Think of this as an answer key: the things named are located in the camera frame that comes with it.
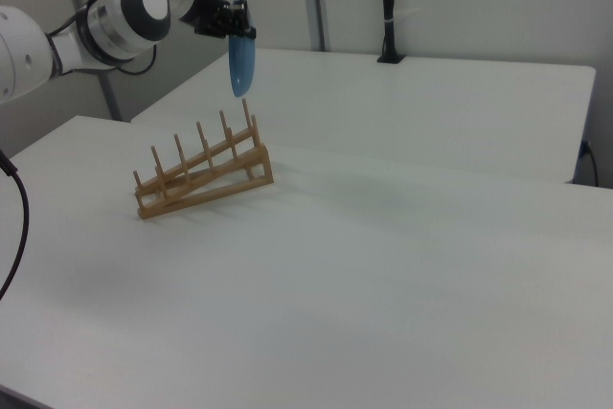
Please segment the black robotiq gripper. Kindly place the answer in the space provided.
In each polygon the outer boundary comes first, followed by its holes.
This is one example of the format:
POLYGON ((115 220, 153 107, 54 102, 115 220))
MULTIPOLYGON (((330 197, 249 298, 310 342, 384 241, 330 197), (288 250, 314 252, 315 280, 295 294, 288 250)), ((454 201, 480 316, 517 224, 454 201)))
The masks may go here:
POLYGON ((246 0, 235 0, 229 7, 230 32, 217 17, 220 10, 227 7, 225 0, 193 0, 191 7, 180 21, 193 28, 199 35, 225 38, 227 35, 247 36, 250 40, 257 38, 257 29, 252 25, 251 15, 246 0))

